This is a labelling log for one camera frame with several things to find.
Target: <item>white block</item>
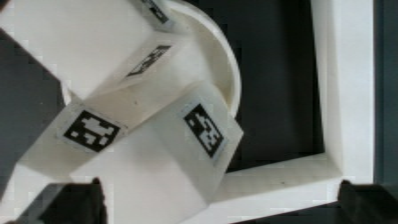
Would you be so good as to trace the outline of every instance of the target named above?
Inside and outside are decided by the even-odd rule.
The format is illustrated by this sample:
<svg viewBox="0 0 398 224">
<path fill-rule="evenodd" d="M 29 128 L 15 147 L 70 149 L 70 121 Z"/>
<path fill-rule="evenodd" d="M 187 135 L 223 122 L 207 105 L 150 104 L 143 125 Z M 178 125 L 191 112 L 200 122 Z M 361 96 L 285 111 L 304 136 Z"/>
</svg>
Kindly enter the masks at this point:
<svg viewBox="0 0 398 224">
<path fill-rule="evenodd" d="M 100 177 L 111 223 L 175 224 L 207 208 L 240 138 L 221 92 L 201 84 L 73 172 L 77 182 Z"/>
<path fill-rule="evenodd" d="M 141 82 L 182 47 L 166 10 L 145 2 L 11 0 L 0 13 L 2 29 L 82 99 Z"/>
<path fill-rule="evenodd" d="M 242 130 L 219 89 L 196 85 L 141 125 L 134 118 L 121 123 L 120 111 L 130 117 L 141 111 L 125 90 L 109 107 L 109 95 L 68 105 L 17 165 L 0 222 L 18 218 L 47 184 L 91 177 L 104 183 L 111 223 L 178 223 L 207 208 Z"/>
</svg>

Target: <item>white surface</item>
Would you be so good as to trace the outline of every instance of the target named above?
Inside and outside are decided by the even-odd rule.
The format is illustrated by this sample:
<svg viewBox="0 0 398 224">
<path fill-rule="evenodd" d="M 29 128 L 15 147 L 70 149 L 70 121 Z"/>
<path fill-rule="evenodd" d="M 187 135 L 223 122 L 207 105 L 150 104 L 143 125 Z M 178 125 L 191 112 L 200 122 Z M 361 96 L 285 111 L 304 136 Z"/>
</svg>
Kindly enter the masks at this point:
<svg viewBox="0 0 398 224">
<path fill-rule="evenodd" d="M 137 120 L 137 122 L 143 121 L 175 100 L 187 85 L 201 80 L 214 82 L 217 85 L 230 112 L 235 116 L 242 91 L 240 70 L 223 31 L 207 14 L 189 3 L 184 1 L 164 1 L 164 5 L 171 9 L 169 13 L 178 21 L 175 32 L 185 36 L 189 41 L 148 81 L 125 90 L 132 91 L 141 107 L 141 111 L 136 111 L 136 116 L 130 119 Z M 73 94 L 65 83 L 63 95 L 68 104 Z M 104 103 L 118 104 L 114 99 L 109 99 Z"/>
<path fill-rule="evenodd" d="M 184 45 L 155 30 L 141 0 L 11 0 L 0 27 L 82 99 L 146 78 Z M 125 78 L 159 45 L 171 45 L 150 70 Z"/>
<path fill-rule="evenodd" d="M 196 102 L 228 138 L 216 161 L 182 117 Z M 203 83 L 73 171 L 75 182 L 91 182 L 100 177 L 109 223 L 175 224 L 207 208 L 240 138 L 219 90 Z"/>
<path fill-rule="evenodd" d="M 184 224 L 233 223 L 336 201 L 374 182 L 374 1 L 313 0 L 328 153 L 226 175 L 217 202 Z"/>
<path fill-rule="evenodd" d="M 214 159 L 182 116 L 189 104 L 198 102 L 228 139 Z M 95 177 L 105 189 L 111 223 L 178 223 L 214 199 L 242 138 L 221 91 L 205 82 L 191 86 L 100 153 L 61 137 L 82 109 L 88 110 L 81 101 L 72 102 L 18 161 L 0 203 L 0 223 L 18 218 L 47 184 L 91 182 Z M 125 104 L 113 105 L 97 114 L 118 124 L 113 111 L 125 109 L 130 109 Z"/>
</svg>

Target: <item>white plastic part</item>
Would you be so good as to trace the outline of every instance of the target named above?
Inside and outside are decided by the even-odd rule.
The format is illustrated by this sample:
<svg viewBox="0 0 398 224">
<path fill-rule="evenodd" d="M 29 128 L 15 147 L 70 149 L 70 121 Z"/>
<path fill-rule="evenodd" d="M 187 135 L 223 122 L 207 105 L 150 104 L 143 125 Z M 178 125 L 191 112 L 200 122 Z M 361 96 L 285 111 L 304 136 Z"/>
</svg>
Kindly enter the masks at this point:
<svg viewBox="0 0 398 224">
<path fill-rule="evenodd" d="M 107 104 L 111 97 L 120 105 Z M 134 120 L 129 127 L 123 116 L 139 110 L 123 90 L 70 103 L 18 161 L 0 222 L 18 218 L 47 184 L 91 182 L 95 177 L 111 223 L 173 224 L 207 208 L 242 138 L 221 91 L 212 83 L 191 85 L 145 123 Z"/>
<path fill-rule="evenodd" d="M 100 177 L 109 223 L 180 223 L 212 202 L 242 130 L 214 85 L 192 88 L 72 174 Z"/>
<path fill-rule="evenodd" d="M 182 89 L 198 81 L 210 81 L 216 84 L 235 116 L 242 92 L 240 69 L 223 31 L 207 14 L 187 2 L 168 0 L 162 3 L 177 20 L 173 32 L 184 35 L 189 41 L 159 69 L 159 74 L 146 82 L 129 87 L 129 91 L 134 92 L 134 102 L 141 106 L 141 113 L 139 115 L 136 113 L 130 119 L 145 119 L 157 113 L 180 95 Z M 63 95 L 68 104 L 75 94 L 65 83 Z"/>
<path fill-rule="evenodd" d="M 2 29 L 82 99 L 141 82 L 185 43 L 157 30 L 146 5 L 141 0 L 11 0 L 0 13 Z"/>
<path fill-rule="evenodd" d="M 216 202 L 184 224 L 230 224 L 306 209 L 338 200 L 344 179 L 374 183 L 374 1 L 312 4 L 326 153 L 230 173 Z"/>
</svg>

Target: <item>white frame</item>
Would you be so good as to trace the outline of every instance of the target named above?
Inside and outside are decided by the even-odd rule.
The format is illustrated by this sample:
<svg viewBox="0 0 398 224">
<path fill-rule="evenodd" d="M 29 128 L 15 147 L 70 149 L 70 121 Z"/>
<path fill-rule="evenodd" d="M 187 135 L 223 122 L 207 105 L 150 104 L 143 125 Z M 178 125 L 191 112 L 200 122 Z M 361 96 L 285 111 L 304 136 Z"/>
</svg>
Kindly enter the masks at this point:
<svg viewBox="0 0 398 224">
<path fill-rule="evenodd" d="M 312 0 L 326 153 L 226 175 L 184 224 L 240 222 L 336 201 L 344 179 L 374 183 L 374 0 Z"/>
</svg>

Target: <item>black object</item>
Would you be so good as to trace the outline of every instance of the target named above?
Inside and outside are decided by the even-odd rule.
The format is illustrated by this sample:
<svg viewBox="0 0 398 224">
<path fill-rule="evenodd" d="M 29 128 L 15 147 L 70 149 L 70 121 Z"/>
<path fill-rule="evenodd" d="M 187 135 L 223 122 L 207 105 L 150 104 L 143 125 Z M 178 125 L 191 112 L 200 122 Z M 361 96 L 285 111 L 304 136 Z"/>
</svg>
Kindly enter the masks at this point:
<svg viewBox="0 0 398 224">
<path fill-rule="evenodd" d="M 217 151 L 226 145 L 226 138 L 201 104 L 194 107 L 184 119 L 196 135 L 196 139 L 203 145 L 203 149 L 210 158 L 214 158 Z"/>
<path fill-rule="evenodd" d="M 95 152 L 102 152 L 116 140 L 120 130 L 120 126 L 84 110 L 65 137 Z"/>
<path fill-rule="evenodd" d="M 312 1 L 187 2 L 223 28 L 240 63 L 235 171 L 324 152 Z"/>
<path fill-rule="evenodd" d="M 17 224 L 107 224 L 100 180 L 93 184 L 50 184 Z"/>
<path fill-rule="evenodd" d="M 338 199 L 354 224 L 398 224 L 398 201 L 381 185 L 345 181 Z"/>
<path fill-rule="evenodd" d="M 237 224 L 354 224 L 338 203 L 288 212 Z"/>
<path fill-rule="evenodd" d="M 376 181 L 398 198 L 398 1 L 376 1 Z"/>
</svg>

